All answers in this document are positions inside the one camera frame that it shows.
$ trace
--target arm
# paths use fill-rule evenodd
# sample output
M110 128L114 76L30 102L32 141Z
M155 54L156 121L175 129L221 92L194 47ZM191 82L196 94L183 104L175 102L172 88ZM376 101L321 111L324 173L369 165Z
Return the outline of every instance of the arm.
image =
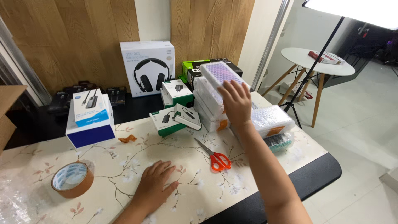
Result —
M226 114L241 138L254 179L264 200L268 222L311 224L292 181L251 121L252 102L248 87L224 81L219 87Z
M163 190L164 184L176 169L176 166L167 168L170 164L170 161L163 163L159 160L145 169L129 206L113 224L140 224L148 214L156 211L166 201L178 187L178 182L174 181Z

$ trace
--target floral tablecloth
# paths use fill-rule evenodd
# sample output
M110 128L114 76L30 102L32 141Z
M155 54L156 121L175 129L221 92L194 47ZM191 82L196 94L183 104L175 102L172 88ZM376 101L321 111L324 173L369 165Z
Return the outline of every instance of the floral tablecloth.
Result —
M269 103L258 98L260 106ZM287 173L326 151L298 127L291 148L276 153ZM142 172L157 160L171 160L177 169L169 183L180 185L143 223L197 224L257 192L247 158L230 129L208 133L182 129L160 137L150 118L116 125L116 139L75 149L67 137L6 150L0 157L0 221L2 223L110 223L134 196ZM193 139L223 153L230 170L214 172L209 157ZM65 199L51 188L51 178L64 165L81 161L94 174L82 196Z

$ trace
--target red scissors handle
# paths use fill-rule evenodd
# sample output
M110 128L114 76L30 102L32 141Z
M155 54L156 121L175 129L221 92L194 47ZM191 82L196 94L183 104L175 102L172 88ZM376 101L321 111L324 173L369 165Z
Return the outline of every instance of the red scissors handle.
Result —
M228 164L225 164L221 157L224 157L225 161L227 161ZM210 160L211 160L211 168L213 170L215 170L215 171L222 171L224 169L231 169L231 164L232 163L224 154L215 152L213 155L210 155Z

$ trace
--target hand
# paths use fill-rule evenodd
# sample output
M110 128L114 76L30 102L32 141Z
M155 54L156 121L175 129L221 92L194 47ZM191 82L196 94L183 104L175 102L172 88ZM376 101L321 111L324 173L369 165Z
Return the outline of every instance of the hand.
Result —
M252 124L252 100L246 84L239 85L236 81L224 81L224 87L218 87L224 100L226 115L236 128Z
M157 161L154 165L145 169L141 182L134 194L129 206L139 207L146 215L156 211L178 186L178 181L171 183L163 190L164 184L169 179L176 166L170 166L171 162Z

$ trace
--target scissors blade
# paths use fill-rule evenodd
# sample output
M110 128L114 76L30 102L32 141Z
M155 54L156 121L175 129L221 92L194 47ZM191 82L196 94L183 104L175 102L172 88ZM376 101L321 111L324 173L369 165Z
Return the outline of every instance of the scissors blade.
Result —
M199 143L199 145L202 146L202 148L203 148L209 155L213 155L213 154L214 154L213 151L211 151L208 147L206 147L205 145L203 145L203 143L201 143L198 139L196 139L196 138L193 138L193 139L195 139L195 140Z

